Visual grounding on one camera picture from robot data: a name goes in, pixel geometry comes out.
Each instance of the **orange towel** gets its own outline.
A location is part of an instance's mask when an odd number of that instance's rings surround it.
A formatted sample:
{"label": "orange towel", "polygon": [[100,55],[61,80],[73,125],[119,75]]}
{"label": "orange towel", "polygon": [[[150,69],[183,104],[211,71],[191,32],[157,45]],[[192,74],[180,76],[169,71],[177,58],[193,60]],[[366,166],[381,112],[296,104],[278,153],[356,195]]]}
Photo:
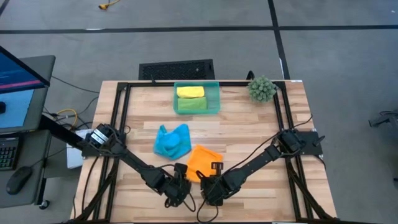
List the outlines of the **orange towel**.
{"label": "orange towel", "polygon": [[202,172],[206,177],[215,175],[216,170],[211,168],[211,163],[222,161],[223,155],[213,152],[201,145],[196,145],[187,162],[187,179],[193,182],[200,182],[196,173],[197,170]]}

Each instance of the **black desk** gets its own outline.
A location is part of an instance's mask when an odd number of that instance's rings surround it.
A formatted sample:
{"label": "black desk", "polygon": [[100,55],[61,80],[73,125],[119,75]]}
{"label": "black desk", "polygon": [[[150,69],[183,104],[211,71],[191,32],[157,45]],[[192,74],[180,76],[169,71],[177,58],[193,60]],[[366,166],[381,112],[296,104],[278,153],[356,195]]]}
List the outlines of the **black desk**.
{"label": "black desk", "polygon": [[[40,56],[21,59],[30,68],[47,80],[51,79],[55,57]],[[49,154],[51,142],[50,131],[32,131],[39,127],[40,118],[43,112],[45,97],[48,88],[34,90],[32,100],[22,127],[17,128],[0,128],[0,134],[4,133],[22,133],[21,153],[19,154],[17,169],[22,166],[30,166],[36,161],[44,158]],[[32,203],[41,204],[43,201],[43,193],[45,186],[44,162],[39,162],[33,168],[33,173],[26,182],[22,190],[16,195],[9,195],[6,192],[6,184],[10,176],[15,172],[0,171],[0,207],[13,207],[18,205],[29,205]]]}

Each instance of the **wooden table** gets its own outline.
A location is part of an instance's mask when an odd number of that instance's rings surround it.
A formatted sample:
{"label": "wooden table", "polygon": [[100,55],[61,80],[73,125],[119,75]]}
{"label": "wooden table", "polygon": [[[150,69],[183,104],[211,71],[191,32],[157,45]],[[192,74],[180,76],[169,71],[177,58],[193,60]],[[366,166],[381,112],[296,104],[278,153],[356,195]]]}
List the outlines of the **wooden table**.
{"label": "wooden table", "polygon": [[[117,81],[103,82],[93,127],[100,123],[110,122],[117,83]],[[286,81],[286,86],[294,123],[306,121],[310,117],[310,108],[303,83]],[[248,90],[245,87],[221,87],[221,111],[217,115],[177,115],[173,110],[173,93],[173,87],[133,87],[131,90],[126,120],[126,124],[131,127],[131,132],[127,135],[126,144],[135,155],[148,164],[160,166],[175,162],[186,163],[190,156],[187,154],[177,161],[170,162],[153,153],[154,139],[162,124],[169,131],[180,124],[188,124],[192,146],[201,144],[223,154],[225,170],[247,157],[261,142],[279,131],[274,103],[250,102]],[[279,93],[285,127],[288,127],[281,96],[282,94]],[[122,94],[119,113],[121,113],[123,99]],[[301,130],[312,128],[312,121],[299,127]],[[102,160],[102,158],[98,159],[94,166],[88,183],[85,206],[97,191]],[[314,156],[302,156],[302,160],[309,191],[326,212],[336,216],[323,164]],[[81,212],[83,189],[93,161],[93,158],[85,160],[81,170],[75,199],[77,214]],[[297,192],[301,213],[305,217],[302,194],[299,190]],[[192,194],[198,207],[203,201],[199,184],[192,185]],[[105,193],[100,217],[104,217],[107,196],[108,193]],[[137,172],[123,162],[120,163],[112,222],[196,221],[196,212],[190,212],[183,204],[178,208],[165,208],[164,201],[164,195],[157,195],[144,184]],[[186,202],[192,206],[189,197]],[[207,220],[213,217],[215,212],[215,207],[205,205],[200,212],[200,217],[202,220]],[[250,176],[240,192],[225,200],[215,222],[293,220],[295,217],[285,161],[279,159]]]}

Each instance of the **monitor screen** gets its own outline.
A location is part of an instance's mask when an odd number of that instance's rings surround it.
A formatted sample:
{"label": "monitor screen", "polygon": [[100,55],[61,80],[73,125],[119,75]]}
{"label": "monitor screen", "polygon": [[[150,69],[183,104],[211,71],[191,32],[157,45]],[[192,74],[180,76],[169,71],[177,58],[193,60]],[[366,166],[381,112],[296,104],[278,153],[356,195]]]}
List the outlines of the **monitor screen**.
{"label": "monitor screen", "polygon": [[39,74],[0,47],[0,93],[48,86]]}

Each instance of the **artificial plant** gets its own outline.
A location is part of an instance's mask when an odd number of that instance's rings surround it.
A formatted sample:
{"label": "artificial plant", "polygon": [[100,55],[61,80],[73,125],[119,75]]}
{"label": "artificial plant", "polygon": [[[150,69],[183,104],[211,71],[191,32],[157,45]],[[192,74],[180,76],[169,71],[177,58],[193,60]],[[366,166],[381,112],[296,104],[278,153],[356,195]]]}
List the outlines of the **artificial plant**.
{"label": "artificial plant", "polygon": [[266,103],[272,100],[276,93],[276,86],[266,77],[259,77],[253,79],[249,85],[250,99],[253,102]]}

